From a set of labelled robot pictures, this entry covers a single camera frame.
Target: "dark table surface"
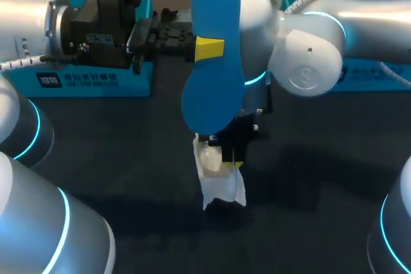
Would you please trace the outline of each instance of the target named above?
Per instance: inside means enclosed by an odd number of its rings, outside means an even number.
[[[241,169],[247,208],[223,215],[202,211],[180,113],[189,70],[160,59],[148,99],[34,99],[56,137],[36,171],[107,219],[114,273],[368,273],[367,232],[411,155],[411,94],[298,99],[273,85],[272,138]],[[316,208],[281,202],[301,191],[281,183],[289,166],[287,181],[321,180]]]

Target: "silver cylinder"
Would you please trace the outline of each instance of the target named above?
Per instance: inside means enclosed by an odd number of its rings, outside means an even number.
[[[68,0],[0,0],[0,62],[60,51],[58,16]]]
[[[411,273],[411,159],[381,206],[369,232],[367,253],[374,274]]]
[[[34,166],[50,151],[54,131],[50,120],[0,75],[0,151],[25,166]]]
[[[327,13],[341,23],[346,58],[411,62],[410,0],[315,0],[303,12]]]
[[[0,153],[0,272],[110,274],[115,241],[95,211]]]

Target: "glowing blue ring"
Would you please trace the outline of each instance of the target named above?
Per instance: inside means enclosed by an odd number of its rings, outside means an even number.
[[[246,82],[244,83],[244,85],[248,86],[248,85],[252,85],[253,83],[256,83],[257,81],[259,81],[260,79],[262,79],[262,78],[264,77],[264,75],[265,75],[266,72],[267,72],[267,71],[264,71],[263,74],[261,74],[261,75],[258,76],[257,78],[254,78],[253,80],[246,81]]]
[[[347,39],[347,34],[345,33],[344,26],[341,24],[341,22],[338,19],[336,19],[332,15],[324,13],[324,12],[318,12],[318,11],[303,12],[302,14],[304,14],[304,15],[319,15],[319,16],[324,16],[324,17],[328,17],[329,19],[332,19],[333,21],[335,21],[341,27],[342,32],[344,33],[344,38]]]
[[[66,194],[64,194],[64,192],[57,187],[58,190],[60,191],[60,193],[63,196],[63,200],[64,200],[64,208],[66,209],[66,217],[64,218],[64,227],[63,227],[63,232],[62,232],[62,236],[58,242],[57,248],[49,262],[49,264],[46,266],[46,269],[44,269],[44,271],[42,272],[42,274],[49,274],[51,272],[51,270],[53,269],[53,266],[56,264],[58,257],[60,256],[60,254],[62,253],[63,250],[63,246],[64,243],[66,242],[67,239],[67,233],[69,231],[69,225],[70,225],[70,206],[69,206],[69,200],[67,199]]]
[[[388,195],[387,197],[385,197],[383,206],[381,207],[381,213],[380,213],[381,233],[383,234],[385,245],[387,245],[387,248],[390,251],[391,255],[393,256],[394,260],[399,264],[399,266],[403,268],[403,270],[407,274],[411,274],[411,271],[401,262],[401,260],[397,257],[396,253],[394,253],[393,249],[391,248],[390,243],[388,242],[387,236],[385,235],[384,226],[383,226],[383,211],[384,211],[384,205],[385,205],[385,202],[387,201],[387,198],[388,198]]]
[[[36,134],[34,135],[34,138],[32,140],[32,142],[28,145],[28,147],[22,152],[20,153],[18,156],[14,157],[13,159],[17,160],[18,158],[21,158],[24,154],[26,154],[31,147],[35,144],[37,137],[39,136],[40,133],[40,114],[39,114],[39,110],[37,109],[37,107],[33,104],[32,101],[28,100],[34,107],[34,110],[36,111],[37,114],[37,131]]]

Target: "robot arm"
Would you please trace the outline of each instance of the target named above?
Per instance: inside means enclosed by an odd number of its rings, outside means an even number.
[[[268,70],[293,94],[331,90],[343,58],[411,63],[409,0],[297,0],[290,9],[279,14]]]

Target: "tissue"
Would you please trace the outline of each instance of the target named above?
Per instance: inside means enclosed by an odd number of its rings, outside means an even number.
[[[194,158],[197,166],[203,194],[203,210],[215,199],[227,202],[236,201],[246,206],[244,180],[240,170],[234,164],[222,162],[221,147],[210,147],[198,141],[198,135],[193,140]]]

